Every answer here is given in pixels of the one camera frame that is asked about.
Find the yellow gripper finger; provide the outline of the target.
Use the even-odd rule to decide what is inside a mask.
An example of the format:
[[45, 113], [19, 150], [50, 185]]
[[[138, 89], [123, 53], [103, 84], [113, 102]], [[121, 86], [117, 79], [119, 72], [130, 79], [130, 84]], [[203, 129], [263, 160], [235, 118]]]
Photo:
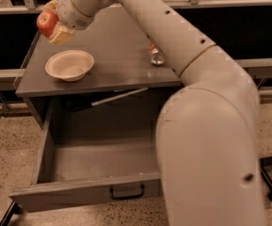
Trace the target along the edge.
[[52, 44], [63, 44], [74, 37], [75, 30], [57, 22], [48, 41]]
[[52, 11], [54, 14], [57, 14], [57, 0], [49, 1], [44, 5], [43, 8]]

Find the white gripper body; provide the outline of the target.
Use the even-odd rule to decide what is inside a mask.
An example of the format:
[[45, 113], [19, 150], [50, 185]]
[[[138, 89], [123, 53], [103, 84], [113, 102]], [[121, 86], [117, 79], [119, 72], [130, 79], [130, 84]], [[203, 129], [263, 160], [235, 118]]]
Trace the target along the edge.
[[68, 28], [85, 30], [94, 20], [95, 15], [114, 0], [57, 0], [58, 19]]

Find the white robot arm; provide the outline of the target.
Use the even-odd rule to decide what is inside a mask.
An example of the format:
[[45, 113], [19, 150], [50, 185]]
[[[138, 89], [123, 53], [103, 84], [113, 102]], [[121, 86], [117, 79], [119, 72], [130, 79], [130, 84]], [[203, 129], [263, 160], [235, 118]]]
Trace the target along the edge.
[[53, 0], [85, 29], [119, 2], [165, 55], [183, 88], [164, 104], [156, 153], [170, 226], [266, 226], [256, 152], [258, 90], [225, 51], [162, 0]]

